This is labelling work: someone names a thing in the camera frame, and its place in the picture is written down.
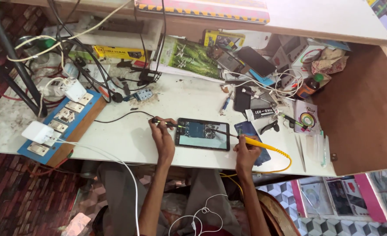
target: person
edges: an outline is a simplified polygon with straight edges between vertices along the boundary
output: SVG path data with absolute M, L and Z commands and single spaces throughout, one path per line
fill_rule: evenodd
M 177 124 L 173 119 L 162 119 L 158 125 L 149 120 L 152 137 L 157 147 L 157 167 L 152 177 L 151 185 L 147 191 L 137 180 L 138 187 L 138 225 L 139 233 L 143 236 L 164 236 L 169 234 L 169 224 L 160 211 L 165 188 L 167 173 L 175 155 L 175 144 L 168 132 L 165 122 Z M 237 152 L 236 172 L 243 189 L 243 199 L 246 213 L 249 219 L 251 236 L 270 236 L 258 196 L 252 180 L 252 167 L 259 157 L 261 149 L 246 144 L 245 135 L 240 135 L 239 143 L 235 145 Z M 191 193 L 187 200 L 185 215 L 194 215 L 199 209 L 207 204 L 207 208 L 217 213 L 203 213 L 199 211 L 196 215 L 202 222 L 203 236 L 241 236 L 240 225 L 231 211 L 223 182 L 215 169 L 192 168 L 191 169 Z M 98 178 L 106 189 L 108 203 L 108 216 L 104 217 L 103 224 L 109 219 L 112 228 L 105 230 L 115 236 L 136 235 L 135 222 L 135 185 L 131 174 L 124 165 L 113 162 L 103 162 L 97 171 Z M 196 218 L 184 217 L 181 219 L 181 229 L 171 229 L 170 236 L 195 236 L 201 232 L 201 223 Z

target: yellow cable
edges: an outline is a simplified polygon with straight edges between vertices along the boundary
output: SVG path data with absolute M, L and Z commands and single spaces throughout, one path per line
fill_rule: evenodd
M 229 179 L 231 179 L 231 181 L 233 181 L 239 188 L 240 188 L 240 191 L 242 192 L 242 195 L 243 195 L 243 189 L 242 189 L 242 187 L 235 181 L 235 180 L 233 180 L 230 176 L 234 176 L 234 175 L 226 175 L 226 174 L 224 174 L 224 173 L 220 173 L 220 175 L 223 175 L 223 176 L 221 176 L 221 177 L 228 177 Z
M 266 171 L 266 172 L 258 172 L 258 171 L 254 171 L 253 173 L 255 173 L 255 174 L 270 174 L 270 173 L 277 173 L 277 172 L 285 171 L 285 170 L 287 170 L 287 169 L 289 169 L 289 168 L 291 167 L 291 165 L 292 165 L 292 159 L 291 159 L 291 157 L 290 157 L 288 154 L 286 154 L 286 153 L 282 152 L 281 150 L 276 149 L 276 148 L 274 148 L 274 147 L 272 147 L 272 146 L 269 146 L 269 145 L 267 145 L 267 144 L 263 144 L 263 145 L 265 146 L 266 149 L 269 149 L 269 150 L 275 151 L 275 152 L 277 152 L 277 153 L 280 153 L 280 154 L 282 154 L 283 156 L 285 156 L 286 158 L 288 158 L 288 159 L 289 159 L 289 165 L 288 165 L 285 169 L 281 169 L 281 170 Z M 220 173 L 220 174 L 223 175 L 223 176 L 221 176 L 221 177 L 232 177 L 232 176 L 236 176 L 236 175 L 237 175 L 237 174 L 226 175 L 226 174 L 224 174 L 224 173 Z

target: white charger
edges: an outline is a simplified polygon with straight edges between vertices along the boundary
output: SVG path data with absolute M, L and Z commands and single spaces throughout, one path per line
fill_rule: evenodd
M 35 143 L 43 144 L 48 141 L 54 134 L 54 129 L 39 121 L 32 121 L 22 132 L 22 136 L 32 140 Z
M 87 93 L 83 85 L 73 77 L 64 79 L 64 82 L 60 86 L 60 90 L 64 91 L 65 96 L 73 102 L 78 102 Z

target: green bottle cap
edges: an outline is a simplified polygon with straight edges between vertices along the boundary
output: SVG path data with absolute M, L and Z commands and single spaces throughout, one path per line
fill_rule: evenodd
M 321 82 L 323 80 L 323 78 L 324 78 L 324 76 L 322 74 L 317 73 L 314 75 L 313 79 L 317 82 Z

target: power strip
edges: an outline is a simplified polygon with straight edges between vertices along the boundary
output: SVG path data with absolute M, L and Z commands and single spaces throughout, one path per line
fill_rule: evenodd
M 97 102 L 105 103 L 104 99 L 103 101 L 100 101 L 100 99 L 103 99 L 102 95 L 92 90 L 87 90 L 87 93 L 78 102 L 73 102 L 66 97 L 64 101 L 62 101 L 43 122 L 43 124 L 48 125 L 55 130 L 54 135 L 43 144 L 27 140 L 17 152 L 42 164 L 55 166 L 50 159 L 63 146 L 63 143 L 58 143 L 56 141 L 58 139 L 67 140 L 73 131 L 76 130 L 83 118 L 91 112 L 91 109 Z

